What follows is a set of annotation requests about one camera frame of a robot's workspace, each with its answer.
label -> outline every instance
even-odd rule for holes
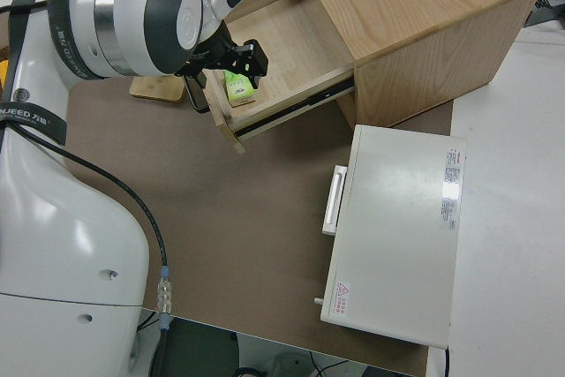
[[[335,282],[334,302],[332,306],[332,315],[345,317],[347,315],[347,303],[350,297],[351,284],[347,282]]]
[[[441,190],[441,221],[449,229],[457,227],[459,192],[461,191],[461,152],[451,148],[446,154],[443,187]]]

white table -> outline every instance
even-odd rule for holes
[[[565,374],[565,31],[522,30],[494,81],[455,101],[467,163],[451,376]],[[443,376],[431,350],[430,377]]]

open drawer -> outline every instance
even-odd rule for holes
[[[353,91],[353,59],[319,0],[245,0],[226,19],[236,43],[257,39],[268,73],[255,101],[231,107],[222,71],[205,71],[216,125],[241,150],[253,136]]]

white box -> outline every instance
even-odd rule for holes
[[[321,319],[446,349],[465,140],[357,125]]]

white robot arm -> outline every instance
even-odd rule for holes
[[[0,100],[0,376],[141,375],[131,352],[145,235],[37,141],[64,144],[68,94],[83,79],[198,78],[225,65],[257,84],[267,72],[258,43],[237,47],[222,23],[240,1],[14,0],[3,8],[11,53]],[[162,276],[167,300],[166,267]],[[160,308],[166,327],[170,305]]]

